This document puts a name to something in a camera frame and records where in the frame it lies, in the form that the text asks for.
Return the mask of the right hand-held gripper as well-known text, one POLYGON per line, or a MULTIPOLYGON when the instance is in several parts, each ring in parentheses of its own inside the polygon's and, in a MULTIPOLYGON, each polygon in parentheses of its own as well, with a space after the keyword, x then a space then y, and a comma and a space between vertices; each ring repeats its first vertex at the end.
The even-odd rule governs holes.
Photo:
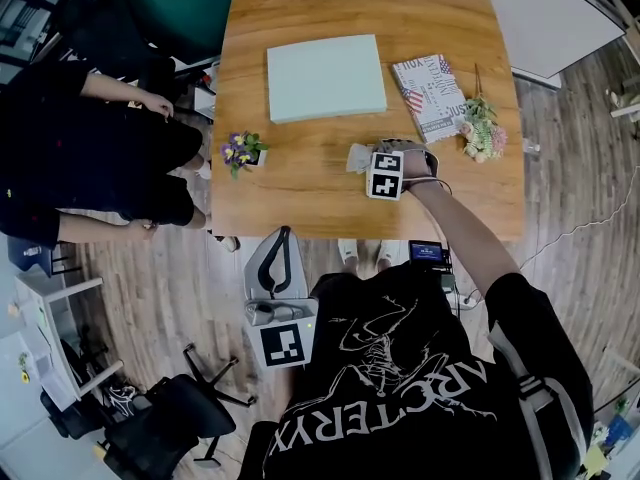
POLYGON ((404 155, 418 151, 423 156, 423 144, 405 139, 383 139, 371 154, 366 173, 366 195, 371 199, 398 201, 404 183, 404 155))

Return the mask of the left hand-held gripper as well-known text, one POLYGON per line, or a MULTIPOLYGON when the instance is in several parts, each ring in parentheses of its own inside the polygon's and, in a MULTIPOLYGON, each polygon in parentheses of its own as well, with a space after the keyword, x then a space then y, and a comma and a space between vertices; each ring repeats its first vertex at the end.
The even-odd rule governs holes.
POLYGON ((263 369, 310 362, 318 301, 310 295, 297 236, 282 226, 265 238, 244 268, 244 323, 263 369))

